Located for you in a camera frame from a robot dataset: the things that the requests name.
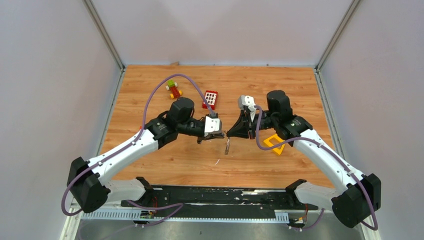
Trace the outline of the silver keyring with keys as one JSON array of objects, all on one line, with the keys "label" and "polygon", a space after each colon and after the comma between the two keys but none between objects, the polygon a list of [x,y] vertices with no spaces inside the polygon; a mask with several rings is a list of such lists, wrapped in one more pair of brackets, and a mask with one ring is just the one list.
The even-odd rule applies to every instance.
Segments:
[{"label": "silver keyring with keys", "polygon": [[226,141],[226,145],[225,145],[225,150],[224,150],[224,154],[225,155],[228,155],[229,154],[230,143],[231,143],[231,138],[228,137],[227,138],[227,141]]}]

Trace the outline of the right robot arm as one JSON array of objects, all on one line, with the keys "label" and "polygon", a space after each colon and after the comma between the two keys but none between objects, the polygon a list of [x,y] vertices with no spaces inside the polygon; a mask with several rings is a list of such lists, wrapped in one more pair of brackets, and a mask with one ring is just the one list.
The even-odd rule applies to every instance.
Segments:
[{"label": "right robot arm", "polygon": [[307,120],[293,113],[284,91],[272,90],[266,95],[267,110],[249,95],[241,95],[237,101],[240,115],[228,137],[255,140],[263,151],[289,145],[308,157],[333,184],[329,188],[304,179],[295,181],[285,189],[290,208],[314,205],[332,211],[348,228],[363,224],[378,230],[376,211],[381,207],[382,182],[374,173],[366,175],[334,151]]}]

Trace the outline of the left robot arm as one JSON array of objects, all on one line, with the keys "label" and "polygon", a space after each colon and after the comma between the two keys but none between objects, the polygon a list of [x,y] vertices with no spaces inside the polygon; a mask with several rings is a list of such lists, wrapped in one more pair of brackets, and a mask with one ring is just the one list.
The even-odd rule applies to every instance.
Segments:
[{"label": "left robot arm", "polygon": [[153,193],[139,179],[113,180],[122,169],[175,141],[179,134],[197,138],[197,143],[223,139],[222,121],[217,113],[193,118],[194,102],[186,97],[174,101],[128,140],[112,150],[84,160],[81,156],[70,164],[64,195],[71,193],[84,213],[91,213],[107,202],[132,200],[149,206]]}]

